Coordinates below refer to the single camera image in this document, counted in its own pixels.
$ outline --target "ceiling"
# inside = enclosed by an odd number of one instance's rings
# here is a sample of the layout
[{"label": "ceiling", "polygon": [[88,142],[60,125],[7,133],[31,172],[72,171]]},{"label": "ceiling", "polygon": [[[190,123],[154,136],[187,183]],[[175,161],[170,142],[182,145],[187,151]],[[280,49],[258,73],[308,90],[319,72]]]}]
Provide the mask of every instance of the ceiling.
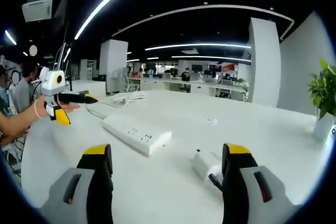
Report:
[{"label": "ceiling", "polygon": [[279,37],[290,25],[290,21],[255,10],[236,8],[207,8],[179,12],[155,18],[131,27],[115,36],[113,34],[141,20],[156,15],[195,6],[242,5],[258,7],[288,16],[295,25],[288,36],[314,10],[312,0],[111,0],[90,22],[78,40],[74,36],[78,29],[102,0],[67,0],[61,18],[56,9],[62,0],[54,0],[52,20],[25,23],[22,4],[27,0],[4,0],[6,7],[0,14],[4,25],[17,41],[14,46],[6,38],[1,41],[0,55],[12,61],[21,61],[29,52],[29,46],[38,48],[36,59],[44,62],[45,55],[55,55],[65,40],[71,46],[71,59],[99,59],[100,45],[108,39],[124,40],[129,43],[129,59],[160,57],[171,60],[171,56],[183,55],[181,50],[196,48],[202,56],[242,57],[244,49],[228,47],[188,47],[145,51],[145,48],[172,44],[201,42],[231,43],[246,45],[251,17],[272,20],[277,24]]}]

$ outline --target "person's arm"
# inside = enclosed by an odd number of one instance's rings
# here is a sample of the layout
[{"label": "person's arm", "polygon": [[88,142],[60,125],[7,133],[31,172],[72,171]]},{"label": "person's arm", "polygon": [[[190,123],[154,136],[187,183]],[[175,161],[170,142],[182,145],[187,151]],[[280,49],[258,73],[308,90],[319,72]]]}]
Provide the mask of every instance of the person's arm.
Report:
[{"label": "person's arm", "polygon": [[4,147],[7,144],[10,144],[11,142],[14,142],[14,140],[16,140],[19,137],[22,137],[24,134],[26,133],[26,130],[21,131],[17,136],[6,136],[6,135],[2,135],[0,137],[0,146]]},{"label": "person's arm", "polygon": [[[44,96],[41,96],[36,100],[36,112],[41,118],[48,116],[48,113],[44,108],[44,102]],[[71,112],[79,107],[60,102],[58,103],[66,112]],[[21,131],[27,129],[39,118],[36,112],[33,104],[24,112],[10,118],[7,118],[0,113],[0,131],[7,136],[17,136]]]}]

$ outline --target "power outlet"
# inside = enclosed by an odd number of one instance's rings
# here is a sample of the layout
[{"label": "power outlet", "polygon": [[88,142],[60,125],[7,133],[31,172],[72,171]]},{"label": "power outlet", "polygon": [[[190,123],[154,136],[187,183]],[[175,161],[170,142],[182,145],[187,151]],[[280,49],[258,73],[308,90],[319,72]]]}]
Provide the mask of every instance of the power outlet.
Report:
[{"label": "power outlet", "polygon": [[147,155],[164,146],[172,137],[171,131],[160,126],[117,113],[105,118],[102,124],[113,135]]}]

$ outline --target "man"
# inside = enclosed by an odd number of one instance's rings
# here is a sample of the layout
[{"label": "man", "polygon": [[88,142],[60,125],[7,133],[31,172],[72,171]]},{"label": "man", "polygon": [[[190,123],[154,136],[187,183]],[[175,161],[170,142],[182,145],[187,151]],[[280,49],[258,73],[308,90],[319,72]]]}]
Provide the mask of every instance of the man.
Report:
[{"label": "man", "polygon": [[9,105],[8,96],[6,94],[6,71],[4,66],[0,65],[0,98]]},{"label": "man", "polygon": [[189,68],[186,68],[185,71],[181,74],[182,81],[190,81]]},{"label": "man", "polygon": [[15,87],[14,91],[14,97],[18,107],[18,113],[23,112],[26,108],[30,106],[34,92],[34,85],[31,82],[35,80],[36,67],[37,64],[32,60],[27,60],[22,65],[23,78]]}]

